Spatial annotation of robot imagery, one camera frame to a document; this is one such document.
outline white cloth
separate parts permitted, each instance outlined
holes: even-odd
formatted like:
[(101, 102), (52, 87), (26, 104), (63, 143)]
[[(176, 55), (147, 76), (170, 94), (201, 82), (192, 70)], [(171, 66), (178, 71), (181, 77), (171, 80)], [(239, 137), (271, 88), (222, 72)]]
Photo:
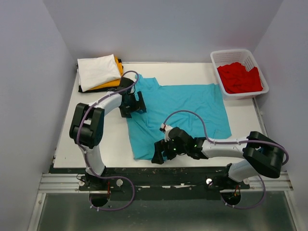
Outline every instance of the white cloth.
[(83, 92), (121, 78), (113, 54), (93, 59), (78, 59), (80, 85)]

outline teal fabric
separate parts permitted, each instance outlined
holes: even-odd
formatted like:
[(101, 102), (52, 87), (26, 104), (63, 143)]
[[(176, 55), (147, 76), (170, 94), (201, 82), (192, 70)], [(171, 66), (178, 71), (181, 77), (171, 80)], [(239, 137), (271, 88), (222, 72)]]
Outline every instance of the teal fabric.
[[(163, 139), (159, 130), (166, 117), (177, 110), (196, 112), (205, 122), (210, 138), (226, 139), (231, 136), (228, 117), (218, 85), (160, 86), (156, 78), (140, 75), (135, 85), (141, 91), (146, 113), (132, 113), (128, 118), (128, 133), (135, 159), (151, 160), (154, 143)], [(202, 123), (190, 113), (174, 114), (167, 124), (185, 130), (192, 137), (204, 137)]]

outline red cloth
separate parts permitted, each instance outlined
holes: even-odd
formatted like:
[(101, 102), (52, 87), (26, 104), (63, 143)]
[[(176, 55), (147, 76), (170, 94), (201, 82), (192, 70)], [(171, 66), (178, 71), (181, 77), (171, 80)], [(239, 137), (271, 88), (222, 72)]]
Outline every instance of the red cloth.
[(262, 91), (262, 85), (257, 67), (246, 71), (240, 63), (220, 66), (218, 73), (222, 84), (229, 94)]

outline white plastic laundry basket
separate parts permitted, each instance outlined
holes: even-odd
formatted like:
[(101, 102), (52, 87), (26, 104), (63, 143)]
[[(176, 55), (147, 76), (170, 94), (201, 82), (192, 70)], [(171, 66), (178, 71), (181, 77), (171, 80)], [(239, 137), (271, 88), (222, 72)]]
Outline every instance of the white plastic laundry basket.
[[(252, 53), (245, 49), (234, 49), (234, 50), (224, 50), (224, 51), (214, 51), (211, 53), (211, 59), (214, 66), (214, 71), (216, 74), (216, 77), (219, 82), (219, 86), (222, 92), (222, 96), (224, 100), (240, 100), (240, 99), (249, 99), (253, 98), (257, 95), (267, 93), (269, 91), (269, 86), (267, 82), (264, 79), (264, 76), (255, 61)], [(242, 65), (246, 67), (247, 71), (250, 71), (255, 66), (258, 68), (259, 76), (261, 80), (261, 85), (263, 87), (262, 91), (256, 91), (256, 92), (248, 92), (248, 93), (238, 93), (238, 94), (229, 94), (226, 92), (221, 78), (219, 76), (217, 68), (219, 66), (224, 66), (227, 64), (232, 64), (234, 62), (239, 62)]]

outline gray wall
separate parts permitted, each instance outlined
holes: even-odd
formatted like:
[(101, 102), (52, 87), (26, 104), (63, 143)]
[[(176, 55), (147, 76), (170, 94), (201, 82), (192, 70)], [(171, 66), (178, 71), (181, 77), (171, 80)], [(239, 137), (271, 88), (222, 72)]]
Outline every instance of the gray wall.
[(258, 99), (265, 125), (290, 153), (286, 169), (308, 218), (308, 1), (284, 0), (254, 56), (270, 90)]
[(23, 231), (51, 163), (74, 60), (41, 0), (2, 0), (0, 31), (0, 230)]
[(210, 61), (215, 50), (253, 51), (282, 0), (44, 0), (73, 57)]

